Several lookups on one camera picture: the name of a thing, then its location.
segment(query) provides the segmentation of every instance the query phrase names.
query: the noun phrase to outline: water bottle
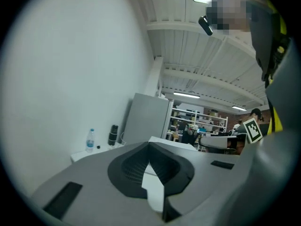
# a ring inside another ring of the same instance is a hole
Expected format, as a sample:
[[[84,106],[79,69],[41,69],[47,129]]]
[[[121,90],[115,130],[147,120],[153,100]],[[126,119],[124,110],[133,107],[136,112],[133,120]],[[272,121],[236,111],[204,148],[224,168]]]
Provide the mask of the water bottle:
[[[94,147],[94,129],[91,129],[88,133],[87,136],[87,146],[86,146],[86,151],[88,153],[93,152],[93,147]]]

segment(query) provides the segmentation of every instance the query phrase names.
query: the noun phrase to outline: shelving unit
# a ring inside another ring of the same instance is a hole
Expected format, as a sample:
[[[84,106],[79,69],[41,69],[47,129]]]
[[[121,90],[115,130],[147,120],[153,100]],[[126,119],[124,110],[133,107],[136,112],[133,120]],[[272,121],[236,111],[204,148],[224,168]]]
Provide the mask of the shelving unit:
[[[205,115],[205,114],[202,114],[202,113],[198,113],[197,111],[191,112],[191,111],[185,111],[185,110],[176,109],[176,108],[173,108],[173,111],[182,112],[182,113],[186,113],[186,114],[191,114],[191,116],[194,117],[194,121],[187,120],[187,119],[182,119],[182,118],[177,118],[177,117],[173,117],[173,116],[171,116],[170,118],[178,119],[180,121],[188,121],[188,122],[191,122],[193,124],[200,124],[200,125],[223,128],[224,131],[227,131],[228,117],[227,118],[221,118],[221,117],[216,117],[216,116],[212,116],[212,115]],[[211,120],[219,121],[219,125],[213,125],[213,124],[205,123],[205,122],[202,122],[202,121],[197,121],[197,116],[207,117],[207,118],[210,118]]]

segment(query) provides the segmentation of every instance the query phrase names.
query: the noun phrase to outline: desk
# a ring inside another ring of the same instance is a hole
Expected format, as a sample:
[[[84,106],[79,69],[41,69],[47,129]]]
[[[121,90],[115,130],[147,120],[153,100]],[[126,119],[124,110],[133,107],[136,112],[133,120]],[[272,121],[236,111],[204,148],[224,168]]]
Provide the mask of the desk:
[[[168,140],[171,141],[171,136],[173,135],[173,133],[168,131],[166,135],[168,135]]]
[[[171,141],[171,137],[173,136],[173,134],[174,134],[175,132],[167,132],[166,134],[168,135],[168,140],[169,141]],[[181,141],[181,139],[182,139],[182,134],[177,134],[177,136],[178,136],[178,138],[175,138],[174,137],[174,141],[176,140],[176,139],[178,139],[179,140],[179,142]]]

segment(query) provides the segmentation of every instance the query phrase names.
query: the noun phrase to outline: white wall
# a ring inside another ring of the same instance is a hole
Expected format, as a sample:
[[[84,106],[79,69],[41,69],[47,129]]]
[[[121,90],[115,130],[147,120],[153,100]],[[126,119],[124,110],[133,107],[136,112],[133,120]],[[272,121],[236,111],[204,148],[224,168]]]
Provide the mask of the white wall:
[[[155,96],[158,91],[158,84],[163,69],[163,57],[156,57],[150,71],[150,75],[145,87],[144,94],[148,96]]]
[[[201,114],[204,113],[204,108],[201,106],[197,106],[197,105],[190,105],[190,104],[185,104],[185,103],[181,103],[180,105],[177,106],[178,109],[181,110],[192,110],[192,111],[198,111]]]
[[[112,124],[124,126],[153,64],[136,12],[136,0],[32,0],[14,24],[2,51],[0,132],[26,195],[71,164],[90,128],[102,145]]]

